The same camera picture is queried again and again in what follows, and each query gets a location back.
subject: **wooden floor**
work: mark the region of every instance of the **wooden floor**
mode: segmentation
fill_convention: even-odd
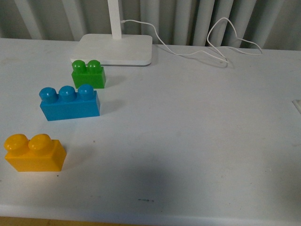
[[[130,226],[109,223],[0,217],[0,226]]]

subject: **cable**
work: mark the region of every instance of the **cable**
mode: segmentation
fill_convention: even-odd
[[[223,62],[226,62],[226,63],[229,63],[229,61],[227,60],[227,58],[214,46],[214,45],[212,45],[212,43],[209,41],[209,35],[211,34],[211,32],[212,32],[212,30],[215,28],[215,26],[221,21],[221,20],[223,20],[223,19],[225,19],[225,20],[227,20],[230,24],[231,24],[231,26],[232,26],[232,28],[233,28],[233,30],[234,30],[234,33],[235,33],[235,37],[238,39],[238,40],[242,40],[242,41],[246,41],[246,42],[249,42],[249,43],[251,43],[251,44],[254,44],[254,45],[256,45],[257,46],[257,48],[259,49],[259,51],[261,52],[261,54],[254,54],[254,53],[246,53],[246,52],[243,52],[243,51],[241,51],[241,50],[239,50],[239,49],[237,49],[237,48],[235,48],[235,47],[230,47],[230,46],[221,46],[221,47],[224,47],[224,48],[232,48],[232,49],[235,49],[235,50],[237,50],[238,52],[240,52],[240,53],[243,53],[243,54],[247,54],[247,55],[256,55],[256,56],[259,56],[259,55],[262,55],[263,54],[263,52],[262,52],[262,49],[259,47],[259,45],[257,45],[255,42],[252,42],[252,41],[247,41],[247,40],[244,40],[244,39],[241,39],[241,38],[238,38],[237,37],[237,33],[236,33],[236,30],[235,30],[235,28],[234,28],[234,26],[233,26],[233,24],[231,23],[231,21],[228,19],[228,18],[225,18],[225,17],[222,17],[221,19],[219,19],[213,26],[212,26],[212,28],[210,29],[210,31],[209,31],[209,33],[208,33],[208,35],[207,35],[207,42],[208,42],[208,44],[211,46],[211,47],[213,47],[223,58],[225,58],[225,59],[222,59],[222,58],[219,58],[219,57],[216,57],[216,56],[213,56],[213,55],[211,55],[210,53],[207,53],[207,52],[205,52],[205,51],[203,51],[203,50],[199,50],[199,51],[196,51],[196,52],[194,52],[194,53],[189,53],[189,54],[178,54],[178,53],[175,53],[175,52],[173,52],[163,41],[162,41],[162,39],[159,37],[159,35],[158,35],[158,33],[157,33],[157,30],[156,30],[156,28],[155,28],[155,26],[154,25],[152,25],[152,24],[150,24],[150,23],[147,23],[147,22],[141,22],[141,21],[137,21],[137,20],[122,20],[122,21],[120,21],[122,24],[123,23],[125,23],[125,22],[129,22],[129,21],[132,21],[132,22],[136,22],[136,23],[140,23],[140,24],[147,24],[147,25],[150,25],[150,26],[152,26],[153,28],[154,28],[154,31],[155,31],[155,34],[156,34],[156,36],[157,36],[157,38],[160,40],[160,42],[171,52],[171,53],[173,53],[173,54],[175,54],[175,55],[177,55],[177,56],[190,56],[190,55],[194,55],[194,54],[196,54],[196,53],[199,53],[199,52],[203,52],[203,53],[206,53],[207,55],[209,55],[209,56],[211,56],[211,57],[213,57],[213,58],[215,58],[215,59],[218,59],[218,60],[221,60],[221,61],[223,61]]]

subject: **green block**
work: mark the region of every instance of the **green block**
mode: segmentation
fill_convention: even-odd
[[[75,88],[83,84],[89,84],[95,89],[103,89],[105,86],[104,69],[97,60],[91,60],[87,67],[84,61],[76,60],[72,63],[72,78]]]

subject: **white lamp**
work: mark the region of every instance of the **white lamp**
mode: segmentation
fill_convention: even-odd
[[[151,63],[152,37],[121,34],[118,0],[108,0],[112,34],[86,34],[70,60],[98,60],[102,65],[138,65]]]

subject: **building block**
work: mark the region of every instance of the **building block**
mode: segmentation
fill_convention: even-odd
[[[95,89],[103,89],[106,78],[104,69],[97,60],[91,60],[86,64],[82,60],[76,60],[72,63],[72,78],[75,88],[83,84],[89,84]]]
[[[78,92],[71,86],[62,87],[58,94],[51,87],[40,91],[40,107],[48,121],[99,116],[100,102],[93,87],[84,84]]]
[[[5,159],[19,172],[61,171],[66,151],[59,140],[47,134],[28,140],[24,134],[14,134],[4,142]]]

